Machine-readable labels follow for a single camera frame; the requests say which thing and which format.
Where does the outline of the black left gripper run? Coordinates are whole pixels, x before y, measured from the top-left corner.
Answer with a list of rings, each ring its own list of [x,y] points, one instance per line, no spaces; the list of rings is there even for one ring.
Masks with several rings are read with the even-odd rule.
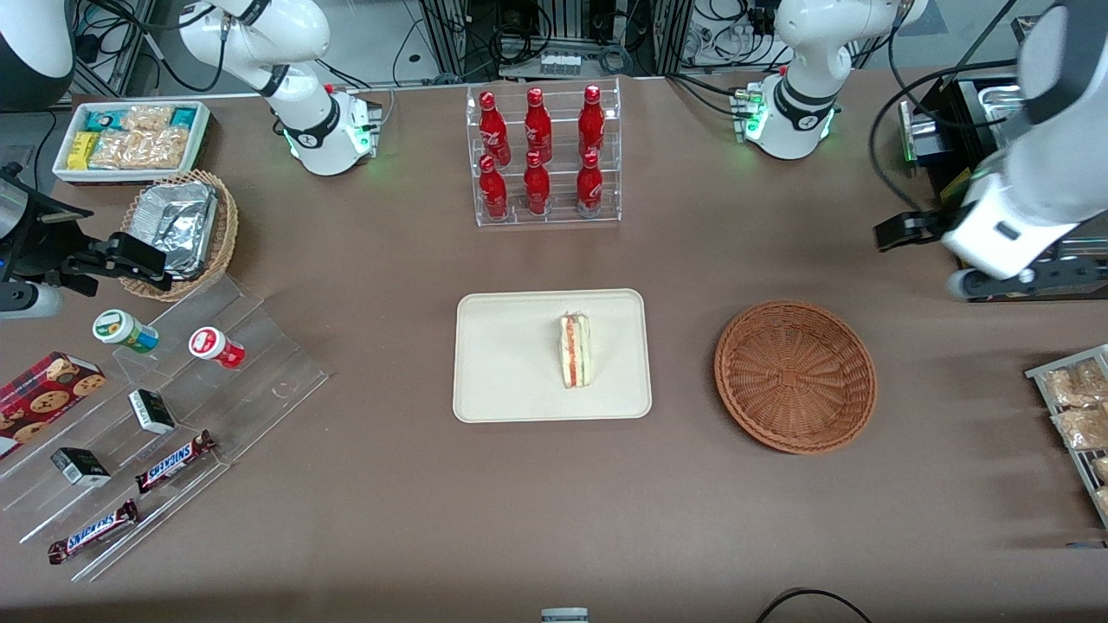
[[[873,229],[875,248],[886,253],[897,247],[942,241],[952,225],[954,210],[911,210],[878,223]]]

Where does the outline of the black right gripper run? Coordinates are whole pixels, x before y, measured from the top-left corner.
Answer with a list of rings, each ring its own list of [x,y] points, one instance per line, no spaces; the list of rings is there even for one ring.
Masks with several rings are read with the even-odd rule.
[[[107,241],[88,236],[78,221],[94,216],[92,210],[31,188],[17,177],[20,172],[3,168],[3,283],[34,280],[96,295],[96,277],[106,277],[171,290],[164,252],[131,234],[111,234]]]

